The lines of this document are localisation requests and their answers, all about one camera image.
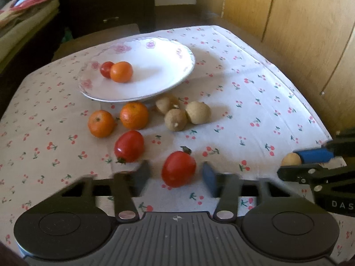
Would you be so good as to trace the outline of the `brown longan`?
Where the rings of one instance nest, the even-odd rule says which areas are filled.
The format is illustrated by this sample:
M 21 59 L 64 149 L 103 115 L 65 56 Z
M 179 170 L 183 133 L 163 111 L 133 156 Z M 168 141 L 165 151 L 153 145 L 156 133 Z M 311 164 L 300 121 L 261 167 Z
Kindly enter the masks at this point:
M 164 117 L 164 123 L 170 131 L 182 131 L 187 125 L 185 111 L 181 109 L 169 110 Z
M 195 125 L 205 124 L 211 117 L 210 107 L 203 102 L 191 102 L 187 104 L 185 111 L 189 121 Z
M 179 108 L 179 100 L 175 96 L 162 96 L 155 102 L 157 110 L 165 115 L 172 109 Z

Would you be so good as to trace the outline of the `pale longan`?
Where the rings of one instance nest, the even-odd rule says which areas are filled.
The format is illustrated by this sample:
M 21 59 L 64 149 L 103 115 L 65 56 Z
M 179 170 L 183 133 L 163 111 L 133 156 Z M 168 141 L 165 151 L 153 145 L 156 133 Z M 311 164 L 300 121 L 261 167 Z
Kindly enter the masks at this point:
M 301 157 L 297 153 L 288 153 L 281 162 L 281 166 L 298 166 L 301 164 Z

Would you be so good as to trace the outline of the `bed with beige mattress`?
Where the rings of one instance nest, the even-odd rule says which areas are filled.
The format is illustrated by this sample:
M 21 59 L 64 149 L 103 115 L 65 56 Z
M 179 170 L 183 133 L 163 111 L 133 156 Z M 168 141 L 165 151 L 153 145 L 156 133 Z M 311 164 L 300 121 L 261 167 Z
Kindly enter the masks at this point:
M 1 8 L 1 70 L 58 13 L 59 0 L 10 0 Z

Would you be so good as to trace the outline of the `wooden wardrobe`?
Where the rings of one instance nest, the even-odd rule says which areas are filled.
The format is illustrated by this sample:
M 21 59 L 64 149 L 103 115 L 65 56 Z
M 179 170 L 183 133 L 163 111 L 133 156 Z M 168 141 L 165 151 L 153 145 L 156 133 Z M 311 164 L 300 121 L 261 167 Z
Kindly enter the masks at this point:
M 331 133 L 354 127 L 354 0 L 197 0 L 306 97 Z

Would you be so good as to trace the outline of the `dark brown stool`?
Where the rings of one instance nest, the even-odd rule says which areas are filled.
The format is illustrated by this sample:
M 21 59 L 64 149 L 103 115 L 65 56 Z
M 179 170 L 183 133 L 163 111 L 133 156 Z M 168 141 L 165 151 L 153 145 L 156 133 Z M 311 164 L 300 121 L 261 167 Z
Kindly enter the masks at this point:
M 97 46 L 102 43 L 107 43 L 123 37 L 139 34 L 138 25 L 135 23 L 115 26 L 98 32 L 72 39 L 68 42 L 62 43 L 58 50 L 54 53 L 52 61 L 66 57 L 72 53 L 87 49 L 89 47 Z

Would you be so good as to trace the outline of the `round red tomato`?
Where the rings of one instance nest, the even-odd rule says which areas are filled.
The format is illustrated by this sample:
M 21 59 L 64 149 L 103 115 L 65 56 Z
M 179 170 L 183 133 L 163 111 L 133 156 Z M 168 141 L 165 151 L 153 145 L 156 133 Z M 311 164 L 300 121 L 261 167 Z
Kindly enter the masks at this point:
M 111 78 L 111 68 L 112 66 L 114 65 L 113 62 L 111 61 L 107 61 L 107 62 L 104 62 L 101 67 L 100 67 L 100 73 L 101 75 L 104 77 L 104 78 L 107 78 L 107 79 L 110 79 Z

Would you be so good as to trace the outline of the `large orange tangerine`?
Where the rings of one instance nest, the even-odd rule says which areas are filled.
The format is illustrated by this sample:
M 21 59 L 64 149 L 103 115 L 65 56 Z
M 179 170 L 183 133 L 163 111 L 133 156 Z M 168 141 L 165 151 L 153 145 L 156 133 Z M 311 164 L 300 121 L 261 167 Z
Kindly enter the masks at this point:
M 127 83 L 133 76 L 133 67 L 126 61 L 115 63 L 110 69 L 110 78 L 117 83 Z

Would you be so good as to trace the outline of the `dark wooden nightstand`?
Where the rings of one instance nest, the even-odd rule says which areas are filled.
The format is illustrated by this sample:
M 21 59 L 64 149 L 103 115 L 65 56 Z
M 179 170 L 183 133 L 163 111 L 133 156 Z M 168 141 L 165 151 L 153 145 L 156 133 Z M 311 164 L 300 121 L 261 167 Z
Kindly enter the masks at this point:
M 74 38 L 132 23 L 155 29 L 155 0 L 59 0 L 59 14 Z

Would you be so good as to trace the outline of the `oval red tomato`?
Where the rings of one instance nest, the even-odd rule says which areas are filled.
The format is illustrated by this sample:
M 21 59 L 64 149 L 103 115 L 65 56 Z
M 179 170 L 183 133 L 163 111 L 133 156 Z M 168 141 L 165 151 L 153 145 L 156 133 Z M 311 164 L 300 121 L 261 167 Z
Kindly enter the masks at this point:
M 116 163 L 133 163 L 143 155 L 144 150 L 143 135 L 136 130 L 127 131 L 116 140 L 114 145 Z
M 164 183 L 172 188 L 178 188 L 191 183 L 197 168 L 192 151 L 181 146 L 180 151 L 170 154 L 164 162 L 161 177 Z

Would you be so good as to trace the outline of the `white floral ceramic plate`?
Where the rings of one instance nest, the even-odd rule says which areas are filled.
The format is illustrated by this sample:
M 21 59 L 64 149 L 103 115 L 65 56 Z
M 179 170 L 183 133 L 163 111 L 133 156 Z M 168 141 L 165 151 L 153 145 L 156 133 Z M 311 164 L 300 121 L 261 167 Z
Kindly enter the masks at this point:
M 124 84 L 104 78 L 104 62 L 132 65 L 132 79 Z M 195 56 L 185 45 L 162 37 L 119 40 L 104 47 L 84 63 L 78 74 L 80 91 L 88 98 L 107 103 L 143 101 L 166 92 L 194 70 Z

